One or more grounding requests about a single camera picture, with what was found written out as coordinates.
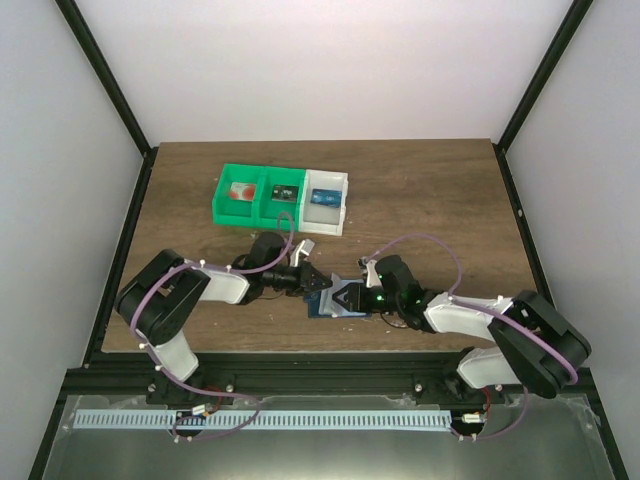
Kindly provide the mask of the navy blue card holder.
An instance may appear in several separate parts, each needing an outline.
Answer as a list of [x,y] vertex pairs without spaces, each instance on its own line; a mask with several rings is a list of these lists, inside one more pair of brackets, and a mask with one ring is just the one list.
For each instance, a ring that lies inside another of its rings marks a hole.
[[363,284],[362,279],[342,279],[339,275],[331,274],[332,287],[319,292],[314,292],[304,297],[304,302],[308,307],[309,318],[366,318],[370,314],[360,312],[350,312],[338,305],[332,294],[345,287],[347,284],[355,282]]

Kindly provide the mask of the red white card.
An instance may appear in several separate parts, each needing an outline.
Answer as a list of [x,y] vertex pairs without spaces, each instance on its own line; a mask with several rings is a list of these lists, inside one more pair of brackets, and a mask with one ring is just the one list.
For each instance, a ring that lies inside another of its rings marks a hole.
[[255,198],[256,187],[255,183],[232,182],[228,195],[232,200],[252,202]]

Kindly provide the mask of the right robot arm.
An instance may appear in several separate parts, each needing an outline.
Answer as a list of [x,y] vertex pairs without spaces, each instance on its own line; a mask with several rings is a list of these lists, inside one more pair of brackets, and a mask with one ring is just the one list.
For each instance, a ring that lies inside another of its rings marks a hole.
[[543,296],[523,290],[514,297],[459,297],[426,289],[398,255],[362,260],[363,280],[349,282],[332,295],[350,313],[395,314],[413,330],[456,333],[491,342],[489,348],[461,351],[445,383],[462,398],[472,390],[520,385],[552,399],[579,380],[591,355],[586,338]]

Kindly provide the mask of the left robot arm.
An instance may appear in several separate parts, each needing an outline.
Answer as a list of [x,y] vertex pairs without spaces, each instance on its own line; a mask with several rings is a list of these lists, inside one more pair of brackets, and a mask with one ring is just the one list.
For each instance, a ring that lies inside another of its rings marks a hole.
[[248,305],[266,289],[289,297],[321,292],[332,279],[307,257],[309,239],[293,246],[275,232],[261,233],[250,250],[231,264],[196,263],[172,249],[160,251],[117,294],[114,309],[149,352],[156,369],[191,395],[204,389],[196,377],[199,360],[184,334],[184,325],[200,302]]

